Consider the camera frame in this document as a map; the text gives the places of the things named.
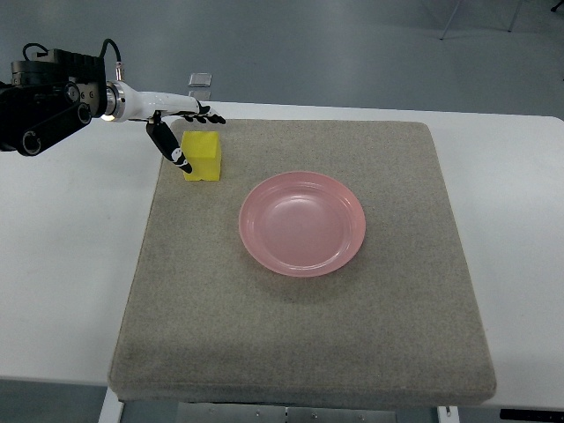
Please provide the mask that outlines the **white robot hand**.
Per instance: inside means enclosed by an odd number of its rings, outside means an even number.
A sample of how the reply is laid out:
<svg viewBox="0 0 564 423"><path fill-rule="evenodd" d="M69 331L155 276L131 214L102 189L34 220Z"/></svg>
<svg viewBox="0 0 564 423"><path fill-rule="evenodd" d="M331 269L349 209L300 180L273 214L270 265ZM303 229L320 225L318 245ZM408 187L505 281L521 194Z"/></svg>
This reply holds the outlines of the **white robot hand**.
<svg viewBox="0 0 564 423"><path fill-rule="evenodd" d="M225 124L226 119L211 106L197 102L189 96L173 93L139 92L115 81L115 121L147 121L156 112L162 116L178 115L187 122ZM192 173L192 166L184 155L174 133L165 122L149 122L146 132L162 156L186 174Z"/></svg>

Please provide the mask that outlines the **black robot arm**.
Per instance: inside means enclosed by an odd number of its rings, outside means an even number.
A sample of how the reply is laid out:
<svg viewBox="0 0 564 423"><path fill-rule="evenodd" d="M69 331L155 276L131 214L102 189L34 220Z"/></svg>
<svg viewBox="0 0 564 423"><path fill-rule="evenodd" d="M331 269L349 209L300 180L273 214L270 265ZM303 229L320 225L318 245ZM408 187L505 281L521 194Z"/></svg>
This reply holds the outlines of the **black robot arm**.
<svg viewBox="0 0 564 423"><path fill-rule="evenodd" d="M33 157L82 130L92 120L143 122L161 155L189 174L192 166L182 152L165 116L188 122L224 123L224 118L199 100L172 93L139 92L120 76L106 78L105 55L47 49L38 44L32 56L11 65L11 82L1 85L1 149Z"/></svg>

